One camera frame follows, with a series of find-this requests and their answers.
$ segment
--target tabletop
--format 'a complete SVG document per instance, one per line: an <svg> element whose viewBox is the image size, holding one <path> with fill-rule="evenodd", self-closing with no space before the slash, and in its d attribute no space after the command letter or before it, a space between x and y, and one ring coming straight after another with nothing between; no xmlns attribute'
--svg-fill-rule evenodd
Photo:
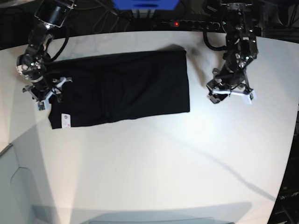
<svg viewBox="0 0 299 224"><path fill-rule="evenodd" d="M223 45L223 34L210 34ZM64 40L55 40L54 55ZM151 51L187 51L190 113L52 130L15 71L26 46L0 51L2 141L14 144L32 172L33 204L49 223L154 222L208 218L266 224L284 176L299 101L299 45L257 39L248 67L257 99L231 96L218 105L206 83L221 68L199 32L129 32L70 38L58 60Z"/></svg>

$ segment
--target cable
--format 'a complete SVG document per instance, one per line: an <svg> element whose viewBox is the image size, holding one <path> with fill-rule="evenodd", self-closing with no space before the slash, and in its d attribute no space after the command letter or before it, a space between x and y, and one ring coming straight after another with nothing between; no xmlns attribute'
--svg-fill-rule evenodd
<svg viewBox="0 0 299 224"><path fill-rule="evenodd" d="M104 28L105 28L105 23L106 23L106 20L107 20L107 18L108 18L108 16L109 16L109 14L108 14L108 10L106 10L104 13L103 13L103 15L95 22L95 24L94 24L94 26L93 26L93 33L94 34L100 34L103 30L104 30ZM103 25L102 25L102 27L101 27L101 29L100 30L98 30L98 31L96 31L96 26L101 22L101 20L104 18L104 21L103 21Z"/></svg>
<svg viewBox="0 0 299 224"><path fill-rule="evenodd" d="M290 19L290 26L294 23L294 19L296 17L296 14L297 14L297 10L298 10L298 4L296 4L294 6L294 10L293 10L293 13L292 13L292 16L291 16L291 19Z"/></svg>
<svg viewBox="0 0 299 224"><path fill-rule="evenodd" d="M129 25L130 25L130 22L128 22L127 25L125 26L124 32L127 31L127 28L129 27Z"/></svg>
<svg viewBox="0 0 299 224"><path fill-rule="evenodd" d="M69 41L70 38L70 31L69 28L67 26L65 26L65 40L63 45L61 46L61 48L59 49L59 51L55 54L54 57L52 57L50 60L48 60L47 62L53 62L55 61L59 55L63 52L63 50L65 49L65 46L67 45L67 42Z"/></svg>
<svg viewBox="0 0 299 224"><path fill-rule="evenodd" d="M265 28L261 31L270 31L270 32L288 32L288 31L298 31L299 27L284 27L284 28Z"/></svg>
<svg viewBox="0 0 299 224"><path fill-rule="evenodd" d="M110 8L108 5L106 5L105 3L101 2L100 0L94 0L97 3L99 3L101 6L103 6L104 8L106 8L109 12L111 12L113 15L119 16L119 14L114 11L112 8Z"/></svg>
<svg viewBox="0 0 299 224"><path fill-rule="evenodd" d="M85 10L93 10L93 9L97 9L97 8L103 8L103 6L94 6L94 7L90 7L90 8L74 8L74 9L78 10L78 11L85 11Z"/></svg>
<svg viewBox="0 0 299 224"><path fill-rule="evenodd" d="M285 206L281 206L283 211L285 212L286 216L289 218L290 223L291 224L296 224L297 222L295 222L295 220L293 219L293 217L290 215L290 212L288 211L288 209Z"/></svg>
<svg viewBox="0 0 299 224"><path fill-rule="evenodd" d="M44 77L43 75L42 75L42 77L43 77L43 80L44 80L46 86L48 87L48 89L49 89L49 90L53 93L53 95L57 98L58 102L60 102L60 101L61 101L61 96L57 95L56 91L53 90L53 89L50 87L48 81L45 79L45 77Z"/></svg>
<svg viewBox="0 0 299 224"><path fill-rule="evenodd" d="M52 75L52 74L60 74L60 70L51 70L51 71L48 71L46 73L43 74L44 77L47 77L49 75Z"/></svg>
<svg viewBox="0 0 299 224"><path fill-rule="evenodd" d="M299 38L299 36L272 36L272 39L282 39L282 40L297 40L297 38Z"/></svg>
<svg viewBox="0 0 299 224"><path fill-rule="evenodd" d="M62 95L62 89L59 89L57 86L54 86L54 91L56 93L56 90L57 89L59 92L60 92L60 95L59 95L59 102L62 101L62 98L63 98L63 95Z"/></svg>
<svg viewBox="0 0 299 224"><path fill-rule="evenodd" d="M209 39L208 39L208 37L207 37L207 31L206 31L205 29L203 30L203 36L204 36L204 42L205 42L206 46L207 46L209 49L211 49L211 50L213 50L213 51L223 51L223 50L226 50L226 49L227 49L226 46L222 46L222 47L214 47L214 46L212 46L212 45L210 44L210 42L209 42Z"/></svg>
<svg viewBox="0 0 299 224"><path fill-rule="evenodd" d="M296 23L299 20L299 17L292 23L292 25L294 25L294 23Z"/></svg>
<svg viewBox="0 0 299 224"><path fill-rule="evenodd" d="M178 19L175 19L175 20L181 20L181 19L183 19L184 16L186 15L186 12L187 12L187 6L186 6L186 4L183 1L180 1L179 3L181 3L183 5L183 7L184 7L184 13L183 13L183 15L181 17L179 17Z"/></svg>
<svg viewBox="0 0 299 224"><path fill-rule="evenodd" d="M240 83L237 86L235 86L234 88L232 88L230 91L233 91L234 89L238 88L239 86L243 85L243 87L245 87L245 89L247 91L249 91L249 87L245 84L245 83Z"/></svg>

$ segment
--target clothing tag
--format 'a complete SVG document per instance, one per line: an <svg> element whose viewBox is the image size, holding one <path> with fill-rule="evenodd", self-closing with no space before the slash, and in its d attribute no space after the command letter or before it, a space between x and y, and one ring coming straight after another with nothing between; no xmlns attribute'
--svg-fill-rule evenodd
<svg viewBox="0 0 299 224"><path fill-rule="evenodd" d="M67 128L71 127L71 116L66 113L61 114L61 127L62 128Z"/></svg>

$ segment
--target black pants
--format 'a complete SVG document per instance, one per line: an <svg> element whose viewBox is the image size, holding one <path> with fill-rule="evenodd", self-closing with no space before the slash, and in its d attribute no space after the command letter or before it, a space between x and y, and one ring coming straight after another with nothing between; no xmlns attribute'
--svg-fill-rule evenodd
<svg viewBox="0 0 299 224"><path fill-rule="evenodd" d="M53 96L49 120L61 128L61 114L71 127L190 111L186 52L153 51L54 62L51 78L71 77L63 101Z"/></svg>

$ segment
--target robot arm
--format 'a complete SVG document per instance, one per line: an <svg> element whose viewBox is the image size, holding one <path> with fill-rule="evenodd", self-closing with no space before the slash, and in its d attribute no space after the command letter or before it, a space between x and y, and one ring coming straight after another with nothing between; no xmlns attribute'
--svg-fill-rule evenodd
<svg viewBox="0 0 299 224"><path fill-rule="evenodd" d="M35 16L38 24L28 37L28 46L25 53L17 59L17 71L29 80L32 85L25 86L23 92L28 91L36 100L39 110L49 108L49 98L55 95L60 100L60 88L70 78L62 77L60 80L48 80L45 62L54 61L58 55L50 58L47 53L48 46L54 39L54 27L62 27L69 12L75 6L74 0L44 0Z"/></svg>
<svg viewBox="0 0 299 224"><path fill-rule="evenodd" d="M223 8L222 27L226 31L226 46L210 45L204 32L204 41L212 50L225 50L225 64L221 70L214 69L214 78L206 86L208 98L217 104L227 96L242 96L246 104L256 98L246 74L247 66L256 59L258 50L249 7L249 0L221 0Z"/></svg>
<svg viewBox="0 0 299 224"><path fill-rule="evenodd" d="M69 12L74 8L76 0L44 0L36 13L39 23L28 38L25 53L18 57L17 70L20 75L29 80L32 85L25 86L36 100L39 110L49 108L49 98L55 95L61 99L61 87L70 78L49 80L44 63L54 61L58 54L50 58L47 49L54 36L54 27L62 27ZM226 31L226 46L215 48L210 45L206 31L204 41L212 50L224 50L223 59L226 61L221 70L214 69L214 78L207 87L208 97L217 104L231 94L243 96L246 103L256 97L250 88L246 68L256 59L258 54L256 36L253 32L251 12L249 7L252 0L219 0L223 10L222 27Z"/></svg>

